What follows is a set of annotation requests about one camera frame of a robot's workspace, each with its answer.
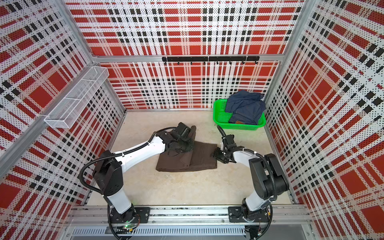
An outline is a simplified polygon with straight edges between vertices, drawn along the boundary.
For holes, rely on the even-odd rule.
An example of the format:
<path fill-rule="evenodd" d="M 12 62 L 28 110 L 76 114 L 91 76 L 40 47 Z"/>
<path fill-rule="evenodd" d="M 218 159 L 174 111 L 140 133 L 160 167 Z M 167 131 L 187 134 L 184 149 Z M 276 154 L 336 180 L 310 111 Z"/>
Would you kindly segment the brown trousers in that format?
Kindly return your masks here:
<path fill-rule="evenodd" d="M 195 129 L 195 140 L 197 128 L 196 126 L 191 128 Z M 165 140 L 164 131 L 157 134 L 163 142 Z M 217 160 L 212 156 L 215 148 L 217 148 L 216 144 L 202 143 L 196 140 L 193 150 L 188 153 L 167 152 L 165 148 L 165 151 L 159 156 L 156 170 L 158 172 L 178 173 L 216 169 Z"/>

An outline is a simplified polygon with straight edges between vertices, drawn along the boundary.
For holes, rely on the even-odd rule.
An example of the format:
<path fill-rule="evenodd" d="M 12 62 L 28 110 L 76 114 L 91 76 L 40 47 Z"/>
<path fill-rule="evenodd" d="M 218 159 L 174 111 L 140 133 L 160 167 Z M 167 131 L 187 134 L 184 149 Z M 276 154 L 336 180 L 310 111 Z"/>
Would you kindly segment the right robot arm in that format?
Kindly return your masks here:
<path fill-rule="evenodd" d="M 279 195 L 289 190 L 289 181 L 274 154 L 262 155 L 256 151 L 237 146 L 234 135 L 227 135 L 223 128 L 217 126 L 222 136 L 222 143 L 213 153 L 213 157 L 223 163 L 240 163 L 250 169 L 254 191 L 243 199 L 241 210 L 234 218 L 243 218 L 254 222 L 262 214 L 270 219 L 272 211 L 267 208 Z"/>

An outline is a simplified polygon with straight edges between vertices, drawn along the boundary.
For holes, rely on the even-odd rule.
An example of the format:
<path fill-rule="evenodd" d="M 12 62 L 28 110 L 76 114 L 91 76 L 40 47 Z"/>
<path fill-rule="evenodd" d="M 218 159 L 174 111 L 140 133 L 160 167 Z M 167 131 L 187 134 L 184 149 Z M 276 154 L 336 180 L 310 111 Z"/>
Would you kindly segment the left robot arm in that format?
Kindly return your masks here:
<path fill-rule="evenodd" d="M 111 153 L 105 151 L 86 163 L 78 174 L 81 185 L 102 195 L 108 204 L 109 223 L 140 221 L 140 214 L 124 191 L 123 174 L 153 156 L 166 152 L 177 155 L 189 153 L 194 148 L 196 127 L 179 123 L 152 133 L 149 140 L 127 150 Z"/>

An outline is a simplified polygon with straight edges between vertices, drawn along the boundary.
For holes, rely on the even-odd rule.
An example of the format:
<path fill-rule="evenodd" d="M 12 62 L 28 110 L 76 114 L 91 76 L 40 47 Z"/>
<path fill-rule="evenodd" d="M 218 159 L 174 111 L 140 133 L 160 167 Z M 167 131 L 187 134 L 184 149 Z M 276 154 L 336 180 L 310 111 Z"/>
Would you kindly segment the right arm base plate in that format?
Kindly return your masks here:
<path fill-rule="evenodd" d="M 250 211 L 246 206 L 228 207 L 230 223 L 267 223 L 269 214 L 266 210 Z"/>

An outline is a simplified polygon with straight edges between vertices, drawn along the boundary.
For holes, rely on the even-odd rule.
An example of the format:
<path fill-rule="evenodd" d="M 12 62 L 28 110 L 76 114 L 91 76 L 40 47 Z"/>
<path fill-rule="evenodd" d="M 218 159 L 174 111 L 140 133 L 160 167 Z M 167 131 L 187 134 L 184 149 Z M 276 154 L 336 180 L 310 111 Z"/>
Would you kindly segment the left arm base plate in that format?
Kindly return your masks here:
<path fill-rule="evenodd" d="M 120 214 L 115 208 L 110 209 L 109 219 L 112 224 L 146 224 L 150 216 L 149 207 L 135 208 L 133 205 L 124 213 Z"/>

